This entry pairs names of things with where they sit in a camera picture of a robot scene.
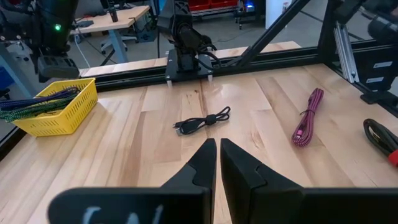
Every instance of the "yellow plastic basket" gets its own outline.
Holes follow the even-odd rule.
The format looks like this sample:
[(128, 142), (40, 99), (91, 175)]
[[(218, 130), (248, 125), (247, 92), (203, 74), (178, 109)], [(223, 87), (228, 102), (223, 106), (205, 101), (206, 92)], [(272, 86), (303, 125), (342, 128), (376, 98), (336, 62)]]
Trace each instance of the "yellow plastic basket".
[(98, 101), (95, 78), (53, 82), (37, 96), (49, 96), (69, 87), (77, 87), (81, 92), (65, 109), (12, 123), (33, 136), (74, 133)]

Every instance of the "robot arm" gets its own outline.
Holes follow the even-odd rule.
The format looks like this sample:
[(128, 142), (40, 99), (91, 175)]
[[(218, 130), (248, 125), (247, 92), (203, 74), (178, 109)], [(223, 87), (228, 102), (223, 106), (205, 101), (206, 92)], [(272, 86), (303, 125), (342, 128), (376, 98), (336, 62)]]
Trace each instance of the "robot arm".
[(368, 32), (373, 39), (383, 44), (398, 41), (397, 0), (347, 0), (336, 10), (336, 19), (346, 24), (358, 10), (371, 19)]
[[(192, 15), (189, 10), (187, 0), (167, 0), (162, 12), (159, 15), (157, 27), (160, 33), (174, 45), (174, 49), (169, 53), (169, 62), (173, 64), (177, 60), (177, 73), (201, 73), (200, 64), (204, 64), (204, 59), (200, 59), (200, 54), (210, 54), (206, 52), (207, 47), (216, 50), (211, 44), (211, 39), (201, 35), (192, 27)], [(207, 70), (212, 70), (210, 60), (204, 65)]]
[(67, 56), (77, 4), (78, 0), (22, 0), (14, 6), (0, 0), (0, 43), (23, 41), (33, 52), (31, 59), (41, 82), (78, 77), (75, 63)]

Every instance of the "pink cable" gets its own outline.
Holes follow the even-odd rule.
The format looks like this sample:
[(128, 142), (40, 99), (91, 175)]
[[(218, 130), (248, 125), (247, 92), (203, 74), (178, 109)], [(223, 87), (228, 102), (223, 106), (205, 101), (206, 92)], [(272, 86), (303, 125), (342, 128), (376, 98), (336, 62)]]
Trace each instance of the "pink cable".
[(317, 110), (322, 97), (323, 90), (316, 88), (308, 99), (308, 108), (303, 112), (305, 115), (292, 135), (292, 142), (296, 146), (304, 147), (310, 144), (313, 134), (313, 119), (315, 117), (315, 111)]

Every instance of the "wooden table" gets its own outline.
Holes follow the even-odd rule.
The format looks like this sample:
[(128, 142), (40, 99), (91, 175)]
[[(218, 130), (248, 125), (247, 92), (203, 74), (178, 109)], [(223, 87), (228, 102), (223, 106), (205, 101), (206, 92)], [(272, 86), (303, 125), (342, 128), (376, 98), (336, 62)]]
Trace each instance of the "wooden table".
[[(118, 56), (119, 63), (128, 62), (126, 50), (124, 49), (123, 42), (121, 40), (118, 29), (126, 29), (131, 27), (139, 18), (141, 18), (147, 11), (149, 6), (136, 6), (132, 9), (125, 9), (117, 11), (118, 21), (113, 22), (109, 14), (103, 16), (89, 17), (82, 19), (81, 21), (93, 21), (94, 24), (80, 28), (82, 34), (89, 32), (109, 31), (109, 37), (111, 38), (115, 53)], [(78, 30), (72, 30), (70, 34), (79, 34)]]
[[(315, 88), (325, 91), (315, 135), (297, 148), (290, 136)], [(397, 187), (397, 169), (363, 133), (363, 120), (372, 118), (398, 134), (397, 119), (360, 94), (321, 64), (100, 93), (75, 134), (26, 136), (0, 162), (0, 220), (45, 223), (51, 199), (73, 187), (160, 186), (206, 138), (218, 147), (229, 138), (302, 186)], [(191, 136), (172, 128), (225, 106), (232, 109), (229, 121)], [(230, 223), (219, 161), (215, 203), (215, 223)]]

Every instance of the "red storage bin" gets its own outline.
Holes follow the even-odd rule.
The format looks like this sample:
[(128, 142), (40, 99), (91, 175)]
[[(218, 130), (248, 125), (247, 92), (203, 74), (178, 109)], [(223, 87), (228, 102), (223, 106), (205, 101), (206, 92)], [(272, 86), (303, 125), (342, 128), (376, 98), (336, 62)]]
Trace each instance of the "red storage bin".
[(210, 8), (210, 0), (188, 0), (188, 3), (191, 12)]
[(210, 0), (211, 8), (216, 9), (219, 7), (237, 6), (238, 0)]

